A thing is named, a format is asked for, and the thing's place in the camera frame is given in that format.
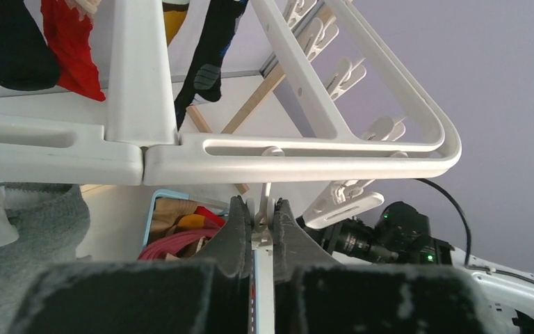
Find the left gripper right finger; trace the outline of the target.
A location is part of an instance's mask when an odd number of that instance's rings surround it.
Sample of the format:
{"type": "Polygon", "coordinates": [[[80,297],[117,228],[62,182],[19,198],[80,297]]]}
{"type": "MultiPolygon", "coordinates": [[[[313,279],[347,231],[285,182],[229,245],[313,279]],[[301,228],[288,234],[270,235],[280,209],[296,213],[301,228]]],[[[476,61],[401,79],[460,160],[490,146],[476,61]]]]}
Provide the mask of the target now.
{"type": "Polygon", "coordinates": [[[343,265],[296,223],[273,221],[276,333],[486,333],[488,303],[463,271],[442,265],[343,265]]]}

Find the white plastic clip hanger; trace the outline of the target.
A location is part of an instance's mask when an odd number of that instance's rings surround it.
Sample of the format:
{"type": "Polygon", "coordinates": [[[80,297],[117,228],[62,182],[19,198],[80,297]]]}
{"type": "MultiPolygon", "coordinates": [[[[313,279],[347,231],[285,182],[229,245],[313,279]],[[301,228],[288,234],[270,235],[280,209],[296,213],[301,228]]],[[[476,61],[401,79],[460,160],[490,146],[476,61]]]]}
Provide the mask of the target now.
{"type": "Polygon", "coordinates": [[[102,18],[106,100],[74,93],[0,98],[0,182],[165,186],[437,177],[462,154],[448,116],[351,1],[327,7],[417,123],[423,140],[352,133],[275,1],[251,3],[314,136],[179,134],[159,1],[80,1],[102,18]]]}

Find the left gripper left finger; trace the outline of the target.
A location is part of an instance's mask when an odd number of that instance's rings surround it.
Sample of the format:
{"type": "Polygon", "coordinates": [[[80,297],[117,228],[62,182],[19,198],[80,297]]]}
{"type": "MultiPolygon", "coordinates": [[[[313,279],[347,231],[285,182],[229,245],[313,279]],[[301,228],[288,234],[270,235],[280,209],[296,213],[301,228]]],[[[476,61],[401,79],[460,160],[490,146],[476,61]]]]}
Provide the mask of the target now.
{"type": "Polygon", "coordinates": [[[185,260],[72,262],[30,286],[12,333],[247,333],[250,213],[233,197],[225,226],[185,260]]]}

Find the purple striped sock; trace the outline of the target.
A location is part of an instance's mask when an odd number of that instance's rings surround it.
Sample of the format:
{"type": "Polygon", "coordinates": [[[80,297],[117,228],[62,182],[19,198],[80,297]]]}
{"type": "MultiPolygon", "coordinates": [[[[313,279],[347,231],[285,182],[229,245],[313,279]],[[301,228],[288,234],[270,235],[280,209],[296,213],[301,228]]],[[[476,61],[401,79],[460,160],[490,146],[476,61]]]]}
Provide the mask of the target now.
{"type": "Polygon", "coordinates": [[[187,245],[202,238],[212,238],[219,229],[186,230],[158,239],[141,251],[139,260],[164,260],[167,255],[175,257],[187,245]]]}

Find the grey sock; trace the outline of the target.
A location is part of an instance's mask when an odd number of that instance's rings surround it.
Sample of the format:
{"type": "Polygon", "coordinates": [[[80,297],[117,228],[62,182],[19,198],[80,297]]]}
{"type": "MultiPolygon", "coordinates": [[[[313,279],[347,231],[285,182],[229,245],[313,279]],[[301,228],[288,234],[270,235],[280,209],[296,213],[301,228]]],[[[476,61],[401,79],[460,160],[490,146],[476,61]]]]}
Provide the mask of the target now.
{"type": "Polygon", "coordinates": [[[77,184],[3,182],[5,211],[17,241],[0,247],[0,333],[50,264],[72,262],[90,227],[90,212],[77,184]]]}

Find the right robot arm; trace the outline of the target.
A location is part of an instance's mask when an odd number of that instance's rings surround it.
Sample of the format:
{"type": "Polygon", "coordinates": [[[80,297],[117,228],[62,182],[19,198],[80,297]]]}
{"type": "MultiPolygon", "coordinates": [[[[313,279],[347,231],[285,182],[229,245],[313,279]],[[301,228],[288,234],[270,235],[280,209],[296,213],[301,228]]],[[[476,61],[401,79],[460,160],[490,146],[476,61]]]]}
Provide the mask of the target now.
{"type": "Polygon", "coordinates": [[[346,264],[446,265],[480,285],[489,311],[506,333],[534,333],[534,273],[470,255],[430,233],[429,218],[404,202],[394,202],[371,227],[342,215],[318,229],[302,216],[298,225],[326,253],[346,264]]]}

